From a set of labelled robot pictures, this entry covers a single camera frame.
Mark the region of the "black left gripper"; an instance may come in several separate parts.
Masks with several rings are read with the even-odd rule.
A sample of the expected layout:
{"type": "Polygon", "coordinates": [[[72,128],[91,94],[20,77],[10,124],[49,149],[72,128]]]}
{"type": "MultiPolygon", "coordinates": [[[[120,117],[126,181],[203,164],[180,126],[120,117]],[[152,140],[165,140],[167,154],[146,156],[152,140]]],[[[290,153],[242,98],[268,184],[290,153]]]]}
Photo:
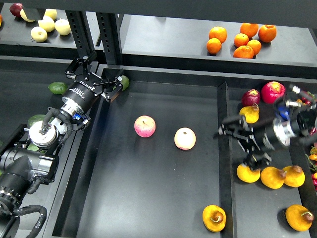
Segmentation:
{"type": "Polygon", "coordinates": [[[122,75],[124,69],[104,69],[101,77],[89,73],[88,65],[97,57],[93,51],[83,58],[75,57],[65,70],[65,76],[74,82],[63,94],[64,102],[61,110],[70,116],[85,114],[102,96],[107,102],[112,102],[123,90],[122,75]],[[83,74],[76,75],[78,68],[82,68],[83,74]]]}

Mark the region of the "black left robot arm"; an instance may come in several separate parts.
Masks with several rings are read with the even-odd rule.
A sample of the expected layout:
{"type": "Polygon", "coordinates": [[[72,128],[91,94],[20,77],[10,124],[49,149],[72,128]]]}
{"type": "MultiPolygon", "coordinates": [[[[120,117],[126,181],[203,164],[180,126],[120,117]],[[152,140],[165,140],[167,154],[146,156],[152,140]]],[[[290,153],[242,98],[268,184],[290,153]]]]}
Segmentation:
{"type": "Polygon", "coordinates": [[[99,98],[114,100],[128,84],[123,80],[124,69],[115,74],[98,76],[89,70],[96,54],[75,58],[65,70],[72,84],[62,97],[60,109],[49,108],[44,118],[27,126],[21,124],[0,148],[0,235],[15,237],[20,218],[38,213],[39,217],[29,232],[36,237],[47,218],[41,205],[22,207],[27,194],[35,193],[42,184],[55,179],[59,152],[75,131],[84,130],[90,123],[88,110],[99,98]]]}

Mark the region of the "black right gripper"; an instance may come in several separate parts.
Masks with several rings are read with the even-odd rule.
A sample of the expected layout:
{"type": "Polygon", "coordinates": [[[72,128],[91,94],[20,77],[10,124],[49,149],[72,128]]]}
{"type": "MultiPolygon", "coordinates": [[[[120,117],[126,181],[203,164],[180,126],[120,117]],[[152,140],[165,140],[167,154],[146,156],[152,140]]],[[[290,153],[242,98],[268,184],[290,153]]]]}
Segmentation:
{"type": "Polygon", "coordinates": [[[290,121],[274,119],[271,124],[260,127],[249,127],[244,115],[225,118],[214,134],[214,138],[231,136],[242,140],[241,147],[247,156],[243,163],[251,170],[269,166],[271,157],[268,152],[286,149],[291,140],[290,121]]]}

